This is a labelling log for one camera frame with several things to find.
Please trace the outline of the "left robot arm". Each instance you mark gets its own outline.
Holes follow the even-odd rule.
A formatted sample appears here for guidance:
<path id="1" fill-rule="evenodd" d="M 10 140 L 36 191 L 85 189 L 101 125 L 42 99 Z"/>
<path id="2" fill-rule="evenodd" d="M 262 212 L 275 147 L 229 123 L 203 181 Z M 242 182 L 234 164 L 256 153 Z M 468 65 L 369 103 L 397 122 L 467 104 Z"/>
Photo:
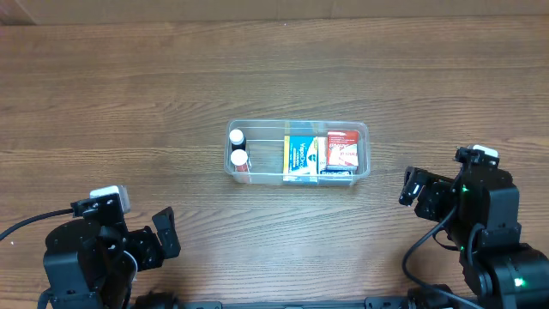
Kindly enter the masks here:
<path id="1" fill-rule="evenodd" d="M 140 271 L 176 258 L 181 246 L 172 208 L 153 216 L 157 228 L 129 231 L 121 210 L 78 210 L 77 219 L 51 231 L 43 258 L 50 287 L 38 308 L 128 308 Z"/>

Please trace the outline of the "white Hansaplast plaster box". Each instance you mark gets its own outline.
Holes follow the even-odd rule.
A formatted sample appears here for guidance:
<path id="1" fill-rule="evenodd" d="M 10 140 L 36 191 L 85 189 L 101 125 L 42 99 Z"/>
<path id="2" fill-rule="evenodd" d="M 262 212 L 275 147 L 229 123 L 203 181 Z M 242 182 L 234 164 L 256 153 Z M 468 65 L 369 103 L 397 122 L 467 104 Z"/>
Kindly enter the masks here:
<path id="1" fill-rule="evenodd" d="M 325 136 L 319 136 L 317 138 L 317 173 L 320 175 L 351 176 L 353 174 L 352 171 L 328 168 L 327 150 L 327 138 Z"/>

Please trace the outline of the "black bottle white cap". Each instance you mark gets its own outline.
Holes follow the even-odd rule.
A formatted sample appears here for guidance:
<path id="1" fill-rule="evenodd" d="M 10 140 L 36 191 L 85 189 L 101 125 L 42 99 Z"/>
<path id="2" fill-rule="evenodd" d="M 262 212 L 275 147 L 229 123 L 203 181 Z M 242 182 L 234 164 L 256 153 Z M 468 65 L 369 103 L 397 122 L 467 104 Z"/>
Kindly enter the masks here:
<path id="1" fill-rule="evenodd" d="M 245 150 L 246 147 L 246 138 L 242 130 L 234 129 L 229 132 L 229 141 L 231 144 L 231 150 L 235 151 L 237 149 Z"/>

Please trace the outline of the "red caplet box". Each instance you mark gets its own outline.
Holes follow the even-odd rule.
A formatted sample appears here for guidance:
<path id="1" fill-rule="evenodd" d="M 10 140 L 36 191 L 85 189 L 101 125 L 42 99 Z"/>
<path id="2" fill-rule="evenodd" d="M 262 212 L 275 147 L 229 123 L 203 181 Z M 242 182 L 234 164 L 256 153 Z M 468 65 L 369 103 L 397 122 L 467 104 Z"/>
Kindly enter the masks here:
<path id="1" fill-rule="evenodd" d="M 359 133 L 356 130 L 331 130 L 327 134 L 327 168 L 355 171 L 359 166 Z"/>

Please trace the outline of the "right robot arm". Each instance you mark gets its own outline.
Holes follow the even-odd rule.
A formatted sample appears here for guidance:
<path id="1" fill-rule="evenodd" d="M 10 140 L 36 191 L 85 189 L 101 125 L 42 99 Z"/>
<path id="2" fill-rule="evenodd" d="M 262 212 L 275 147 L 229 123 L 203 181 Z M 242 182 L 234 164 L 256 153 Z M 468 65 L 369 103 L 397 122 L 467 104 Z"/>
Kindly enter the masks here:
<path id="1" fill-rule="evenodd" d="M 399 202 L 436 222 L 427 235 L 445 231 L 460 253 L 468 300 L 446 285 L 419 282 L 405 308 L 546 308 L 548 258 L 521 241 L 520 194 L 495 159 L 465 163 L 454 179 L 408 167 Z"/>

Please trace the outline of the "blue yellow VapoDrops box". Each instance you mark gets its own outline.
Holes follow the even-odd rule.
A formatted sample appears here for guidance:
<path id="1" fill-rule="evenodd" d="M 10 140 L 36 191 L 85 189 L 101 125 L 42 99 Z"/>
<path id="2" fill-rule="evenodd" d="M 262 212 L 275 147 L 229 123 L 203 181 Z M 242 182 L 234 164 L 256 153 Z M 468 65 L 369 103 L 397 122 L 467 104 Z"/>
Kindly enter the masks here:
<path id="1" fill-rule="evenodd" d="M 318 138 L 316 136 L 285 136 L 283 173 L 285 175 L 317 174 Z"/>

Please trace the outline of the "orange tube white cap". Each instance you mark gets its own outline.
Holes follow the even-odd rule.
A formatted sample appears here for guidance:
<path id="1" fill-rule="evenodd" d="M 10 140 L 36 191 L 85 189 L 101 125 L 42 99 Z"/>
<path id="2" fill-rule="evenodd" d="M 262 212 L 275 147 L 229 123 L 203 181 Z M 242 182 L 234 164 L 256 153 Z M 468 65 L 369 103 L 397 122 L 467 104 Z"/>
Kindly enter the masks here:
<path id="1" fill-rule="evenodd" d="M 250 170 L 249 156 L 245 150 L 236 149 L 231 152 L 230 161 L 238 173 L 247 173 Z"/>

